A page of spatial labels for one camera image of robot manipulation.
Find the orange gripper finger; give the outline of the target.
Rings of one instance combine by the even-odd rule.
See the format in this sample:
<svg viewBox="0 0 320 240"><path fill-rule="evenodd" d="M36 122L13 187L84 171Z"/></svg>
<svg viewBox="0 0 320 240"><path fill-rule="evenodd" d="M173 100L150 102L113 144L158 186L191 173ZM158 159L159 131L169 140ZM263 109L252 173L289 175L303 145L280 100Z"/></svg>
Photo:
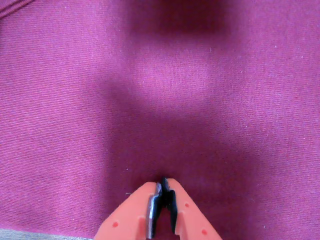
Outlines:
<svg viewBox="0 0 320 240"><path fill-rule="evenodd" d="M222 240L182 185L173 178L167 178L166 182L175 192L177 219L174 233L181 240Z"/></svg>
<svg viewBox="0 0 320 240"><path fill-rule="evenodd" d="M154 226L161 209L160 183L147 182L134 191L101 224L95 240L147 240L155 235Z"/></svg>

